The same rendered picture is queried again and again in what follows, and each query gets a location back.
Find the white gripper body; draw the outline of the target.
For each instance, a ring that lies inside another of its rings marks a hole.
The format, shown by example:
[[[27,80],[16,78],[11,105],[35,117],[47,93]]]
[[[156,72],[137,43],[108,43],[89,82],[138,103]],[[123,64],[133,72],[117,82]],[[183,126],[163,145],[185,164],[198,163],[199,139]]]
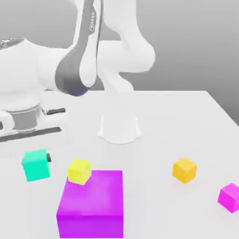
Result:
[[[64,127],[47,127],[27,133],[10,133],[0,135],[0,152],[27,151],[47,148],[51,144],[64,141],[66,129]]]

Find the small teal cube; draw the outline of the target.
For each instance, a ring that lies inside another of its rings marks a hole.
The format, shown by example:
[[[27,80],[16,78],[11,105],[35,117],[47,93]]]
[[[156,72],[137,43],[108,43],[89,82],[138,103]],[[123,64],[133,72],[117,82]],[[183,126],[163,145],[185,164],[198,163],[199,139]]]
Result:
[[[21,162],[27,182],[50,177],[48,152],[46,149],[28,151]]]

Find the small yellow cube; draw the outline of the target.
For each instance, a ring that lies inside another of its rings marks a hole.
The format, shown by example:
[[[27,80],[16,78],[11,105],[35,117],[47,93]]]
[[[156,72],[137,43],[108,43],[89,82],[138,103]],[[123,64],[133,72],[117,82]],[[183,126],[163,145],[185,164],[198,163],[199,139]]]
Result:
[[[91,163],[89,161],[74,159],[67,167],[68,181],[85,185],[91,177]]]

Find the small orange cube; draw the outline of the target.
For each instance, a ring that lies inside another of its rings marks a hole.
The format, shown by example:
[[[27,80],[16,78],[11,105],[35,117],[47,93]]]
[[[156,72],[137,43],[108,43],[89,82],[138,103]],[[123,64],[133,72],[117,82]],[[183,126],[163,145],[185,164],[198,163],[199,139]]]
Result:
[[[172,175],[182,183],[188,183],[195,178],[197,165],[187,158],[174,162]]]

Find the small magenta cube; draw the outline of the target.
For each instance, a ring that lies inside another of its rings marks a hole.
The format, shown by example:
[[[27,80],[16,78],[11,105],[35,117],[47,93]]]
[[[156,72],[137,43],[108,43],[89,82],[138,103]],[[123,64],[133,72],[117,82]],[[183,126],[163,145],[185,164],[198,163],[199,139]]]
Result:
[[[230,183],[221,188],[218,203],[225,207],[230,213],[239,211],[239,186]]]

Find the large purple box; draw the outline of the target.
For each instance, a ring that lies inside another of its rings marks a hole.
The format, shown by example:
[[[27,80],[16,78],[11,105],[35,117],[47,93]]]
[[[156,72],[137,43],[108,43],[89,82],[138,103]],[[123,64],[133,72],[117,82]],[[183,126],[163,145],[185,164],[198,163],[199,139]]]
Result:
[[[122,238],[123,172],[94,170],[85,185],[66,181],[56,218],[61,238]]]

